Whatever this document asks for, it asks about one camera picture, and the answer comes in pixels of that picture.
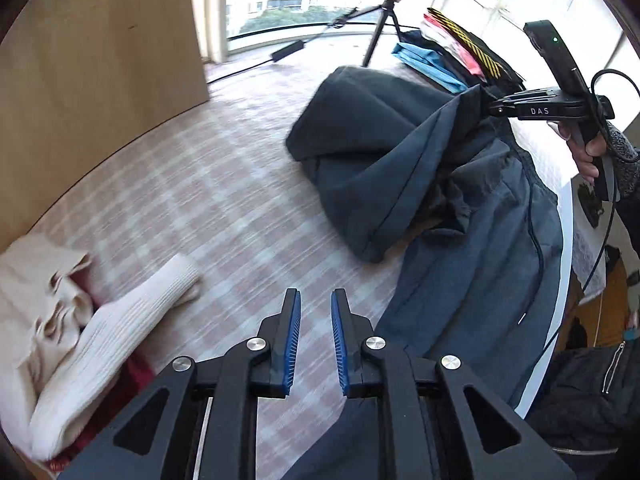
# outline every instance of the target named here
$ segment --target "metal screw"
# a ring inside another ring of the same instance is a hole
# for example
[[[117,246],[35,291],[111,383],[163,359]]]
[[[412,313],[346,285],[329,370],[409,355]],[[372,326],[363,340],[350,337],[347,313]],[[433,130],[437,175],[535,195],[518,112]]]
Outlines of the metal screw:
[[[372,350],[380,350],[386,345],[386,341],[377,335],[370,337],[365,341],[365,344]]]
[[[171,363],[176,372],[184,372],[191,368],[191,359],[188,357],[177,357],[174,362]]]
[[[267,346],[267,342],[261,337],[252,337],[246,342],[246,347],[253,352],[262,350],[265,346]]]
[[[455,355],[445,355],[440,362],[447,370],[457,370],[462,364],[462,361]]]

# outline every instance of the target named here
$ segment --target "jacket pocket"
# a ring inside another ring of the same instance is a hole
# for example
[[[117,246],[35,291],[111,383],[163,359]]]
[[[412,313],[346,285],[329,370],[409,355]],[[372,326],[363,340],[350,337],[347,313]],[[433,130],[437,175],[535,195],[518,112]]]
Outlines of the jacket pocket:
[[[625,351],[625,346],[626,342],[623,341],[622,343],[620,343],[616,351],[613,352],[609,367],[607,367],[607,371],[604,374],[601,393],[605,395],[609,395],[609,390],[611,388],[611,384],[613,383],[613,379],[616,376],[616,372],[618,371],[618,365],[620,364],[620,359],[622,359],[622,354]]]

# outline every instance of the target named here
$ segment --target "blue folded cloth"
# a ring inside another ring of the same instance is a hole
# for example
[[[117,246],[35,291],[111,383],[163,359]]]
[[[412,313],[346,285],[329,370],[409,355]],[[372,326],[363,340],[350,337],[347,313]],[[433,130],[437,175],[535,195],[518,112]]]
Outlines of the blue folded cloth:
[[[400,61],[433,79],[453,94],[467,90],[467,86],[444,68],[440,54],[411,43],[396,43],[391,52]]]

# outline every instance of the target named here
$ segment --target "tree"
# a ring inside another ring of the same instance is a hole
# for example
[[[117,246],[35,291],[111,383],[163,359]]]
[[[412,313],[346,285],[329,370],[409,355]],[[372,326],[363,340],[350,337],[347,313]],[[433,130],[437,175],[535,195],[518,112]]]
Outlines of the tree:
[[[247,20],[240,28],[240,34],[299,23],[328,23],[348,11],[349,9],[341,8],[328,10],[318,6],[309,7],[305,12],[295,12],[290,9],[268,9],[257,18]]]

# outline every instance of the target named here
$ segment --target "zipper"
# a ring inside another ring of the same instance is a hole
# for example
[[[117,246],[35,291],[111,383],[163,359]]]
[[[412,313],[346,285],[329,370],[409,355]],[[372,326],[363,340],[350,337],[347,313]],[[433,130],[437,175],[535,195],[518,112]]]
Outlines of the zipper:
[[[577,449],[565,449],[563,447],[552,447],[556,453],[564,454],[564,455],[574,455],[574,456],[599,456],[599,455],[612,455],[618,452],[618,448],[614,449],[603,449],[599,451],[578,451]]]
[[[609,364],[609,368],[607,368],[607,373],[604,374],[604,380],[602,381],[602,393],[608,395],[609,389],[611,387],[611,383],[613,382],[613,377],[616,375],[616,370],[618,369],[618,364],[620,362],[620,358],[622,357],[622,352],[625,351],[626,342],[623,341],[620,343],[618,348],[613,354],[613,358]]]

